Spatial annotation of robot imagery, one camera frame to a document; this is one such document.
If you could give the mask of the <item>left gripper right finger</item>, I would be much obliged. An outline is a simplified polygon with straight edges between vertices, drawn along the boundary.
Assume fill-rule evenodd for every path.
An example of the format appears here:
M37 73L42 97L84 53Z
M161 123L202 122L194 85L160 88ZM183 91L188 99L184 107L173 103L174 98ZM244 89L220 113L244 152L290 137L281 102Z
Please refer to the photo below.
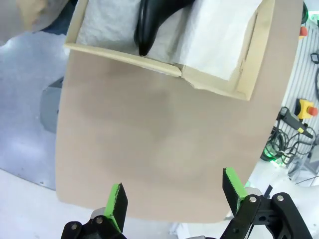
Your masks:
M248 194L233 168L224 168L222 188L233 213L222 239L246 239L251 228L264 225L274 239L311 239L301 214L289 194L268 199Z

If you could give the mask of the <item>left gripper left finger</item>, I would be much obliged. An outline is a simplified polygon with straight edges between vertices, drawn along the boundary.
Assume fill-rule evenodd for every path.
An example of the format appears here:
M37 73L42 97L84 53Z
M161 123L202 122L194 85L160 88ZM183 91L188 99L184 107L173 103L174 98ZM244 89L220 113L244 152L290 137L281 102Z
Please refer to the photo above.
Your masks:
M128 198L123 184L114 184L105 207L92 212L89 221L68 222L62 239L124 239L123 234Z

